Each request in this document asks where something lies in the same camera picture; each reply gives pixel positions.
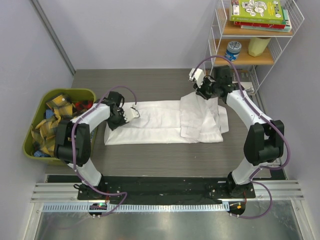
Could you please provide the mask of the white long sleeve shirt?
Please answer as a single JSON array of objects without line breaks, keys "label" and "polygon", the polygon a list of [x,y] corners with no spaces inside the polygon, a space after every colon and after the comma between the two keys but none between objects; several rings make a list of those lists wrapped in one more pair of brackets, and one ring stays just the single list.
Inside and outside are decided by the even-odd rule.
[{"label": "white long sleeve shirt", "polygon": [[104,131],[104,144],[220,143],[229,131],[228,114],[217,98],[203,99],[191,92],[179,100],[142,101],[139,117]]}]

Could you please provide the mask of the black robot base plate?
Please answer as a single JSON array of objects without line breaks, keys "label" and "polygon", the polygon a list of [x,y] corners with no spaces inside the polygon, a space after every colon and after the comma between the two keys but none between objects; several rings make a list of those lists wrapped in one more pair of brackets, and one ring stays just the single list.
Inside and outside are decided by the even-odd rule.
[{"label": "black robot base plate", "polygon": [[253,184],[230,191],[227,178],[105,176],[102,191],[127,193],[123,205],[209,205],[226,199],[254,199]]}]

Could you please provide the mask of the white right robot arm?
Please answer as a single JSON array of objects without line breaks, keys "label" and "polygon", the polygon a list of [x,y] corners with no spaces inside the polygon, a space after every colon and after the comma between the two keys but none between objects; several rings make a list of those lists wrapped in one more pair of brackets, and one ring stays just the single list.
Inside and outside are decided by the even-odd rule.
[{"label": "white right robot arm", "polygon": [[219,68],[218,72],[220,75],[213,78],[205,75],[202,69],[193,68],[189,80],[193,82],[197,95],[205,100],[218,97],[232,108],[248,130],[243,146],[244,159],[228,174],[225,186],[230,197],[238,198],[261,169],[283,155],[285,126],[282,121],[265,115],[242,85],[233,82],[228,66]]}]

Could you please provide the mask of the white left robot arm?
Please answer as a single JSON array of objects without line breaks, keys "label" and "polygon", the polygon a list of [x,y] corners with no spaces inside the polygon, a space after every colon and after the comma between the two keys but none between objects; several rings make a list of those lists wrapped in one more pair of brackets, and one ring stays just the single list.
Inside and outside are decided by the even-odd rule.
[{"label": "white left robot arm", "polygon": [[73,169],[97,200],[106,195],[107,188],[104,176],[91,160],[91,134],[104,121],[112,131],[127,124],[124,102],[120,93],[111,91],[75,119],[62,120],[56,130],[54,156]]}]

